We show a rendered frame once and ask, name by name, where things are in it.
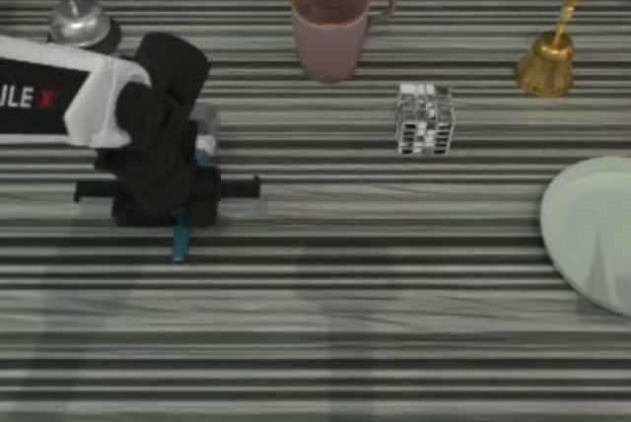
red x logo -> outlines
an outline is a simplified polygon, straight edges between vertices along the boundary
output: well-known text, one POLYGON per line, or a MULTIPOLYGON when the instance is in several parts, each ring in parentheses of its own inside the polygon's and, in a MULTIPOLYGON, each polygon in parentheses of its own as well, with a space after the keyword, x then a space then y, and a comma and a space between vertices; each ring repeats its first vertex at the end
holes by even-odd
POLYGON ((43 89, 41 92, 39 92, 39 98, 37 99, 37 107, 51 108, 52 96, 54 94, 55 94, 55 91, 52 89, 43 89))

round light green plate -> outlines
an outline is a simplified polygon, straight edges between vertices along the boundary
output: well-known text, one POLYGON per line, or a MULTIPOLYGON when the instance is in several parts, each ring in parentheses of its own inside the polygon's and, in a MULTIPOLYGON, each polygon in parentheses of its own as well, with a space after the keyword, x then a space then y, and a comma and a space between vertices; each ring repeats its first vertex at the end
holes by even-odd
POLYGON ((580 294, 631 316, 631 159, 582 161, 541 201, 541 232, 555 267, 580 294))

pink mug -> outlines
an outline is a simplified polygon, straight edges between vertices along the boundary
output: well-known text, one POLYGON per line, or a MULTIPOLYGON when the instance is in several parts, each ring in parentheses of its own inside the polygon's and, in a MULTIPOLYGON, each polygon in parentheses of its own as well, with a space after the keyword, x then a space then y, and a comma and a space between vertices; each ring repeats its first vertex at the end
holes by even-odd
POLYGON ((292 0, 294 40, 305 73, 332 84, 355 72, 368 28, 384 23, 394 13, 396 0, 375 16, 368 14, 375 0, 292 0))

striped tablecloth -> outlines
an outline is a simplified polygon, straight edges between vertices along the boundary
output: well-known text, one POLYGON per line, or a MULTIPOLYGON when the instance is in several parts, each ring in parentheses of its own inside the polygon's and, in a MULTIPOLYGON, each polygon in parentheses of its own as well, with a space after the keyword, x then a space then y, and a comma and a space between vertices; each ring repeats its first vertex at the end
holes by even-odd
MULTIPOLYGON (((57 0, 0 0, 0 33, 44 39, 57 0)), ((2 422, 623 421, 629 320, 546 257, 544 187, 631 149, 631 0, 585 0, 577 87, 516 88, 559 0, 400 0, 352 81, 302 74, 288 0, 101 0, 122 53, 181 35, 213 70, 226 201, 186 266, 171 231, 118 230, 71 201, 93 154, 0 149, 2 422), (441 159, 395 154, 403 81, 454 87, 441 159)))

golden hand bell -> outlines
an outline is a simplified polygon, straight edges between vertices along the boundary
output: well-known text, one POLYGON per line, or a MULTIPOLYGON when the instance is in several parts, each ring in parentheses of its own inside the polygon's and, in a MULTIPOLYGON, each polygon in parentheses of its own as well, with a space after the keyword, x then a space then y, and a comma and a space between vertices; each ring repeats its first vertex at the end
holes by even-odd
POLYGON ((574 85, 574 43, 565 34, 574 7, 580 0, 563 0, 556 31, 539 35, 515 67, 515 78, 525 91, 538 97, 560 97, 574 85))

